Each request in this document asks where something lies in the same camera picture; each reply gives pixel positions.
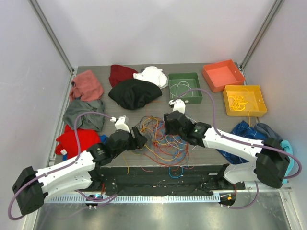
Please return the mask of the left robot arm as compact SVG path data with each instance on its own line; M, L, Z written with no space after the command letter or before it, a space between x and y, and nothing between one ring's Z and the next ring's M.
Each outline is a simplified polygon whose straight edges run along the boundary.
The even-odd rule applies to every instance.
M12 186L13 202L22 216L40 209L44 202L66 192L101 188L100 168L110 164L124 151L142 149L148 139L137 127L116 130L110 137L81 152L76 157L47 168L24 168Z

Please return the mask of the black cloth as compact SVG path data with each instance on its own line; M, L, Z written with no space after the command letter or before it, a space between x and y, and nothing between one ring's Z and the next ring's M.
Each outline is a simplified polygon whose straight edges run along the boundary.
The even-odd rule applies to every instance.
M111 89L108 96L127 110L137 110L162 96L161 89L154 83L129 79Z

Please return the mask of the grey cloth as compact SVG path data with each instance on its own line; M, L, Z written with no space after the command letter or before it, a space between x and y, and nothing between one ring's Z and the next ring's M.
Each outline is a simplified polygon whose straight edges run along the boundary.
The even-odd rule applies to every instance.
M67 107L63 122L74 130L76 118L83 114L77 122L76 127L85 130L94 130L101 132L104 126L104 117L102 115L93 114L93 112L104 113L105 105L102 100L81 101L74 99Z

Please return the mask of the white cloth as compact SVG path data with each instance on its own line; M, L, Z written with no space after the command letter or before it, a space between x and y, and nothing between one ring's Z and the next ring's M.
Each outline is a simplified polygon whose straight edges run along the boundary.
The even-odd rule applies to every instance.
M141 81L148 81L157 85L160 89L168 86L168 78L163 73L163 70L155 67L149 66L142 69L141 73L133 73L133 78Z

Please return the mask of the dark red cloth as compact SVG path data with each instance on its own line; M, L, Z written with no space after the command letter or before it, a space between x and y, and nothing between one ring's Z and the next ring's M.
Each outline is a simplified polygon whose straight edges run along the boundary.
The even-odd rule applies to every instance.
M122 65L111 65L109 82L112 88L114 88L122 81L133 79L133 74L137 73L138 72L136 70L129 67L125 67Z

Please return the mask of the orange plastic bin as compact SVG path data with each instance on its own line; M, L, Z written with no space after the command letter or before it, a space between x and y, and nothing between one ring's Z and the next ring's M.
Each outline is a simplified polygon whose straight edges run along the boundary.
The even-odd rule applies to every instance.
M212 92L223 91L226 85L243 85L245 77L233 60L204 65L202 75Z

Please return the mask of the pink cloth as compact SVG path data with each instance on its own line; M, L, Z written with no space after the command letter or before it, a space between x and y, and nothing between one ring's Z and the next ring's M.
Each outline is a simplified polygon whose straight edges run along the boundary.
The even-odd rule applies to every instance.
M69 100L94 101L101 99L104 89L91 70L76 75L71 81Z

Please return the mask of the yellow plastic bin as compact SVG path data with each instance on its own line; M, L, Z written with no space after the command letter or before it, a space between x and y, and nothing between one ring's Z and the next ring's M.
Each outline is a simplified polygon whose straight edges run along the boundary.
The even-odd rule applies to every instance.
M258 85L226 85L223 97L228 116L262 117L267 113Z

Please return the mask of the blue plaid shirt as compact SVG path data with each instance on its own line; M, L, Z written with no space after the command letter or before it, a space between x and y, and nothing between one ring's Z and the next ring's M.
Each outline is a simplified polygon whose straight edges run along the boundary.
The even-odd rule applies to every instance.
M253 127L249 126L249 124L245 121L241 121L239 124L237 124L230 133L233 135L249 139L260 139L260 140L267 139L265 135L256 131ZM234 154L228 153L226 151L219 149L217 151L231 164L242 164L248 162L247 160L239 156L236 156Z

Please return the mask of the grey-blue cloth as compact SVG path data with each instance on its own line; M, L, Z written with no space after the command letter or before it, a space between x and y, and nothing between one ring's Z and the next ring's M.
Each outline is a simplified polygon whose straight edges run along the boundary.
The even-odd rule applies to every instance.
M265 123L261 122L256 123L254 125L254 129L268 138L273 138L277 140L279 143L283 141L282 137Z

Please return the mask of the turquoise cloth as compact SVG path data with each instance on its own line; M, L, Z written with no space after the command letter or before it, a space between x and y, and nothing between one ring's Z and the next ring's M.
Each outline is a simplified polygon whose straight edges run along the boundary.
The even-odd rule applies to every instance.
M283 141L281 141L280 145L285 152L293 155L293 149L292 149L292 146L291 146L289 141L283 140ZM289 173L291 172L291 170L294 166L294 162L295 162L293 158L290 157L289 159L290 159L290 163L289 163L288 168L286 170L285 176L289 175Z

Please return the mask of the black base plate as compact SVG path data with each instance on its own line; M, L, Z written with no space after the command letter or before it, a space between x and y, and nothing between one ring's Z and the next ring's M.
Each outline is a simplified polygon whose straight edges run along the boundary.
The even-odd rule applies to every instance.
M244 190L222 177L225 165L191 167L101 167L86 192L119 196L202 196L216 191Z

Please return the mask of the left aluminium frame post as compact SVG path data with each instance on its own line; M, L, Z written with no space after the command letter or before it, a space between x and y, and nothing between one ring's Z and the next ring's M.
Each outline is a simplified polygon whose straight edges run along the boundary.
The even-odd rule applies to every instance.
M64 65L68 69L70 74L74 73L74 67L71 65L67 55L65 54L60 42L58 41L50 23L48 22L43 10L41 9L37 0L28 0L30 6L32 7L34 13L36 14L37 18L39 19L40 23L42 24L46 34L48 35L51 43L55 47L56 51L58 52L60 58L62 59Z

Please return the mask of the aluminium frame post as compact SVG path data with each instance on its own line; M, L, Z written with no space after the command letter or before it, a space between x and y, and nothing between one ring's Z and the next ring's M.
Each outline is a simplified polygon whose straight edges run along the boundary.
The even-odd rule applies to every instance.
M30 6L32 7L34 13L36 14L37 18L39 19L40 23L42 24L46 34L48 35L51 43L55 47L56 51L58 52L60 58L62 59L64 65L68 69L70 74L74 73L74 67L71 65L67 55L65 54L60 42L58 41L50 23L48 22L43 10L41 9L37 0L28 0Z
M265 36L267 30L269 29L271 23L273 22L275 16L281 9L283 3L285 0L275 0L273 2L273 5L271 6L267 16L265 17L263 23L261 24L261 27L259 31L257 32L251 46L249 47L245 57L243 58L242 63L240 64L240 69L244 70L244 68L247 66L249 63L251 57L256 51L256 48L259 46L260 42L262 41L263 37Z

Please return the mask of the right aluminium frame post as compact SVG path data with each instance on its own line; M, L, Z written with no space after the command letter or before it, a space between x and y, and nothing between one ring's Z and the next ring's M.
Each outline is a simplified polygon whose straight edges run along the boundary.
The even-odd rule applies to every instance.
M273 2L273 5L271 6L267 16L265 17L263 23L261 24L261 27L259 31L257 32L251 46L249 47L245 57L243 58L242 63L240 64L240 69L244 70L244 68L247 66L249 63L251 57L256 51L256 48L259 46L260 42L262 41L263 37L265 36L267 30L269 29L271 23L273 22L275 16L281 9L283 3L285 0L275 0Z

